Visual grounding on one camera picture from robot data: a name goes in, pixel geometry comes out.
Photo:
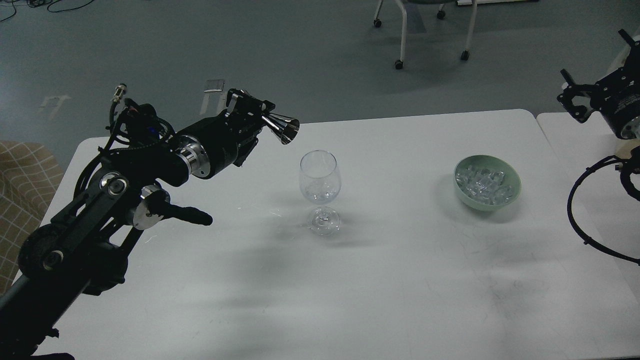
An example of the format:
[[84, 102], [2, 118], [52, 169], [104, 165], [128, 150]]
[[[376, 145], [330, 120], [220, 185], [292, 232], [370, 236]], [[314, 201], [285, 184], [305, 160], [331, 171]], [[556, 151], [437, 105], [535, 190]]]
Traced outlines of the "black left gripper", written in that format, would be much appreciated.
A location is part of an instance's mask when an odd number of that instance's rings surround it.
[[258, 145], [263, 116], [275, 109], [273, 102], [236, 88], [227, 91], [225, 105], [225, 115], [203, 118], [173, 139], [174, 149], [197, 178], [210, 179], [230, 165], [241, 167]]

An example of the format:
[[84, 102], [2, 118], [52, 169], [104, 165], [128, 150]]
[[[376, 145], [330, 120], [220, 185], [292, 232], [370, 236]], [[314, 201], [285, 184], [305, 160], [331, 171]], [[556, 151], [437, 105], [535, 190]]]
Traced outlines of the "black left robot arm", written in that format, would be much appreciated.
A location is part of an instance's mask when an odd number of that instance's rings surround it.
[[213, 217], [170, 202], [163, 184], [210, 179], [242, 166], [263, 128], [284, 145], [300, 129], [275, 104], [244, 89], [229, 89], [217, 116], [176, 131], [150, 104], [126, 98], [116, 87], [109, 138], [78, 177], [71, 202], [32, 232], [21, 246], [21, 276], [1, 297], [1, 358], [25, 360], [47, 338], [81, 294], [100, 296], [125, 282], [138, 240], [160, 221], [210, 226]]

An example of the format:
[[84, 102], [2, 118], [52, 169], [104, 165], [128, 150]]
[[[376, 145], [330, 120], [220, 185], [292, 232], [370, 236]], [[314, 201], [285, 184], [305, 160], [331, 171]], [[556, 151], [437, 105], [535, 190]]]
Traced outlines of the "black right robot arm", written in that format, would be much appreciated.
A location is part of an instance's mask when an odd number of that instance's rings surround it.
[[553, 140], [576, 178], [567, 196], [567, 219], [585, 245], [639, 266], [639, 31], [619, 30], [625, 48], [605, 75], [585, 84], [565, 69], [557, 101], [578, 123], [595, 120]]

